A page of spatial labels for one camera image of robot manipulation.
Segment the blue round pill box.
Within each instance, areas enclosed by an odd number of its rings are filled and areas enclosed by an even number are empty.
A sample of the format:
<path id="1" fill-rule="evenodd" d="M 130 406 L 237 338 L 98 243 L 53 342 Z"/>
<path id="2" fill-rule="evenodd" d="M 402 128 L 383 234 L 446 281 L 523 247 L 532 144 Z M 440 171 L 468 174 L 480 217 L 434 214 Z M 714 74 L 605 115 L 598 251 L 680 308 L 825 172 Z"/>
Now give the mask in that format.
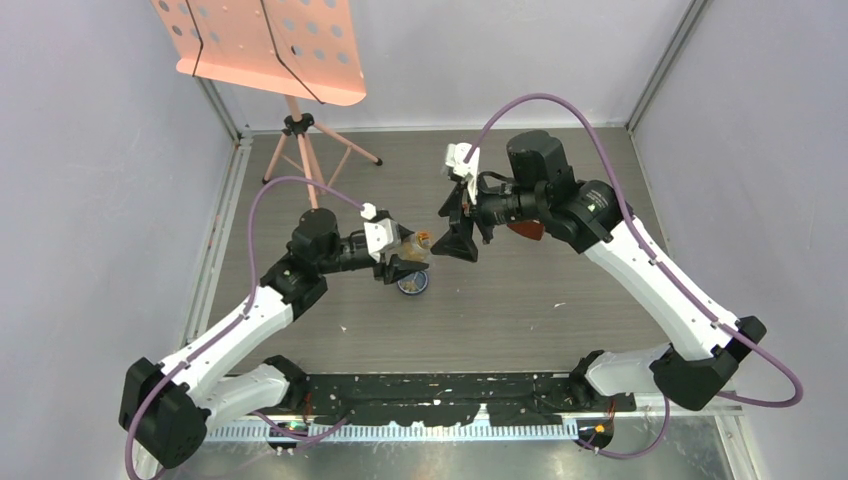
<path id="1" fill-rule="evenodd" d="M 396 285 L 402 294 L 417 296 L 426 291 L 429 283 L 429 274 L 426 271 L 418 271 L 398 280 Z"/>

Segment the clear pill bottle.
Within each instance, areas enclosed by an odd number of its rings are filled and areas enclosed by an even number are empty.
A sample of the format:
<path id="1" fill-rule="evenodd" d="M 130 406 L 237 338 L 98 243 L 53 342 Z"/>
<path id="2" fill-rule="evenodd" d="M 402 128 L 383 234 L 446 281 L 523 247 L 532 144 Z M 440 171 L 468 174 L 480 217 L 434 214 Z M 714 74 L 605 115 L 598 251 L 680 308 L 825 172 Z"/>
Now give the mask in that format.
<path id="1" fill-rule="evenodd" d="M 431 234 L 429 231 L 416 231 L 406 237 L 399 250 L 399 257 L 403 260 L 426 263 L 430 256 Z"/>

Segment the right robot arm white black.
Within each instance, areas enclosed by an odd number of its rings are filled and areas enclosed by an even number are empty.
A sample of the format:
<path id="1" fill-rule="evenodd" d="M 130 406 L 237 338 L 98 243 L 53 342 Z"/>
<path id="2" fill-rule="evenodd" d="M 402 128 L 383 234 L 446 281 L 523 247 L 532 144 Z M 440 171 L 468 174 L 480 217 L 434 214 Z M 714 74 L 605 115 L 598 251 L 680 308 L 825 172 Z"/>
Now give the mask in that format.
<path id="1" fill-rule="evenodd" d="M 474 236 L 490 242 L 499 225 L 568 244 L 617 280 L 667 336 L 654 348 L 583 357 L 570 374 L 574 403 L 591 411 L 618 394 L 659 393 L 685 409 L 704 408 L 765 336 L 762 322 L 714 304 L 655 246 L 611 185 L 575 177 L 548 132 L 521 133 L 506 152 L 512 172 L 504 176 L 481 170 L 472 145 L 447 147 L 443 170 L 454 187 L 439 211 L 448 229 L 433 253 L 474 262 Z"/>

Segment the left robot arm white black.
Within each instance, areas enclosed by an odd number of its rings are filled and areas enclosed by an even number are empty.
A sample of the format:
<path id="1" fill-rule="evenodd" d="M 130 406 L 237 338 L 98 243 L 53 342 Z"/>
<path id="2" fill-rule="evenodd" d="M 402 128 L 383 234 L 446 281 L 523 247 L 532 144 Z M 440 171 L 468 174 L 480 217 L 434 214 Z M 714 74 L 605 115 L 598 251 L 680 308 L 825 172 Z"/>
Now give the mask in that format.
<path id="1" fill-rule="evenodd" d="M 325 208 L 299 219 L 285 254 L 221 322 L 159 362 L 142 357 L 127 370 L 119 424 L 128 435 L 125 466 L 137 478 L 133 452 L 142 447 L 163 471 L 186 462 L 209 431 L 254 410 L 298 412 L 307 398 L 305 373 L 272 357 L 230 377 L 248 353 L 306 313 L 328 290 L 327 275 L 369 269 L 390 285 L 427 269 L 405 251 L 416 233 L 385 210 L 366 205 L 363 227 L 348 236 Z"/>

